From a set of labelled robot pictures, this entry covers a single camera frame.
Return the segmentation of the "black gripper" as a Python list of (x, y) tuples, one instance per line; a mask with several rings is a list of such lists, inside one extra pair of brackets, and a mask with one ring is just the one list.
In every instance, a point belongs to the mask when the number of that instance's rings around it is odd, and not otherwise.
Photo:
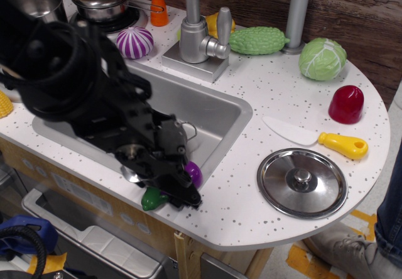
[(187, 141), (179, 121), (163, 121), (156, 130), (156, 148), (130, 144), (119, 147), (116, 159), (140, 176), (142, 187), (154, 187), (175, 202), (198, 208), (202, 199), (185, 171), (190, 162)]

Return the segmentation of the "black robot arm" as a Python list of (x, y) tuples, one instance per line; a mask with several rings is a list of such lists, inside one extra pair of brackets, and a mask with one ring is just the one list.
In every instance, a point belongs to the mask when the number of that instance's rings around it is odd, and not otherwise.
[(47, 121), (68, 123), (76, 136), (113, 154), (176, 206), (201, 196), (185, 170), (187, 139), (174, 115), (148, 103), (151, 84), (131, 73), (119, 50), (86, 22), (45, 23), (1, 0), (1, 82)]

